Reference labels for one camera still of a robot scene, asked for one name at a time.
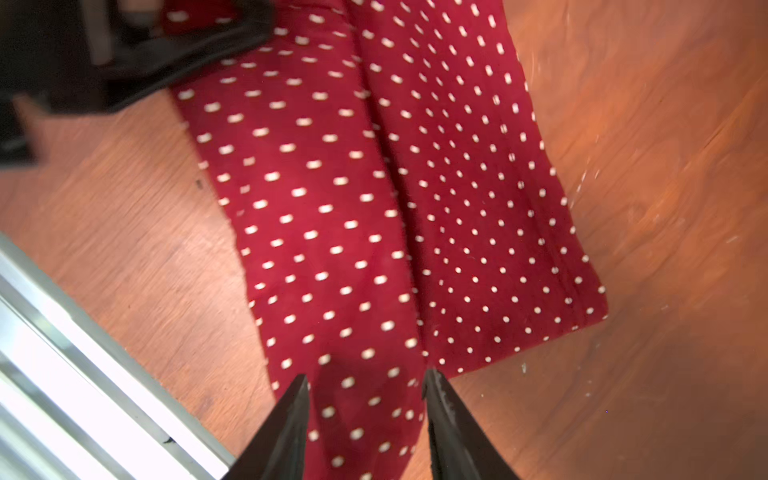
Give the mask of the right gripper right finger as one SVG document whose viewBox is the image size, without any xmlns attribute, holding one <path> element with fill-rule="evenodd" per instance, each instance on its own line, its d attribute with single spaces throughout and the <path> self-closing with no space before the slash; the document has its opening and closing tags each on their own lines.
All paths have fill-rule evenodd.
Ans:
<svg viewBox="0 0 768 480">
<path fill-rule="evenodd" d="M 519 480 L 446 377 L 425 373 L 431 472 L 435 480 Z"/>
</svg>

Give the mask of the red polka dot skirt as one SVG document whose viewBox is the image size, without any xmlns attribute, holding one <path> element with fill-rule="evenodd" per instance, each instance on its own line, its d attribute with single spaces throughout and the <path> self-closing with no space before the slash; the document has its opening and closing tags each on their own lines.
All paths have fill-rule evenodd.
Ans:
<svg viewBox="0 0 768 480">
<path fill-rule="evenodd" d="M 421 384 L 596 324 L 604 286 L 499 1 L 279 1 L 172 93 L 234 233 L 308 479 L 397 479 Z"/>
</svg>

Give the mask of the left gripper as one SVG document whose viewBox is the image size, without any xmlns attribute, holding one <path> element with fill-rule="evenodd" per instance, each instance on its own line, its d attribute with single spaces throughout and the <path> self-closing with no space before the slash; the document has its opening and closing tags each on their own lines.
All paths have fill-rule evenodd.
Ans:
<svg viewBox="0 0 768 480">
<path fill-rule="evenodd" d="M 1 3 L 1 165 L 35 154 L 14 106 L 27 96 L 54 114 L 114 113 L 204 66 L 266 42 L 270 1 L 237 1 L 241 17 L 182 35 L 152 32 L 151 13 L 116 1 Z"/>
</svg>

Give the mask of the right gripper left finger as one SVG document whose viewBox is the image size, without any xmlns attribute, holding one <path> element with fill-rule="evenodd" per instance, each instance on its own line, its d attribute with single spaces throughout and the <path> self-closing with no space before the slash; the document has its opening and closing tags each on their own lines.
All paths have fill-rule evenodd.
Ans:
<svg viewBox="0 0 768 480">
<path fill-rule="evenodd" d="M 301 480 L 309 425 L 309 384 L 297 375 L 223 480 Z"/>
</svg>

